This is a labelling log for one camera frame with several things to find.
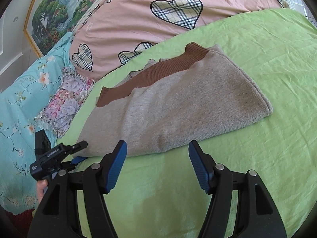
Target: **framed picture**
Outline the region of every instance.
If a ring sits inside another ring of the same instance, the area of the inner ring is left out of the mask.
[[[67,31],[94,8],[98,0],[32,0],[24,33],[35,53],[46,55]]]

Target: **human hand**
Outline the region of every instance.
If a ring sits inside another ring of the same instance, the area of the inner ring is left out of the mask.
[[[36,198],[39,204],[44,197],[44,189],[47,187],[47,185],[48,185],[48,182],[46,179],[37,181],[36,183]]]

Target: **brown ribbed trim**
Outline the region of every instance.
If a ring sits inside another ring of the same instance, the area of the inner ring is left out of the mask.
[[[132,90],[136,87],[151,86],[162,78],[176,72],[187,70],[194,63],[202,60],[208,52],[208,49],[192,42],[186,45],[185,52],[182,55],[169,60],[160,61],[118,87],[103,87],[96,106],[104,107],[114,100],[131,95]]]

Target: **red fabric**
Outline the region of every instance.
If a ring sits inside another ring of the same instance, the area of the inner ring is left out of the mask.
[[[28,231],[31,225],[31,221],[33,219],[32,212],[34,209],[29,209],[22,212],[19,215],[14,215],[11,212],[7,212],[6,214],[8,218],[11,220],[12,224],[15,226],[16,229],[26,237],[28,235]]]

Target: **green bed sheet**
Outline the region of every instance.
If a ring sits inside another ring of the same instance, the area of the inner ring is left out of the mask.
[[[113,87],[151,58],[180,55],[193,41],[204,47],[219,44],[273,105],[271,116],[199,144],[232,171],[255,169],[260,174],[290,237],[317,199],[317,30],[296,11],[242,13],[144,51],[96,83],[60,142],[77,141],[103,86]],[[79,170],[100,159],[86,160]],[[115,189],[105,200],[120,238],[192,238],[199,233],[210,196],[200,189],[185,146],[127,158]],[[232,204],[228,236],[237,203],[233,200]],[[82,192],[79,212],[83,234],[89,237]]]

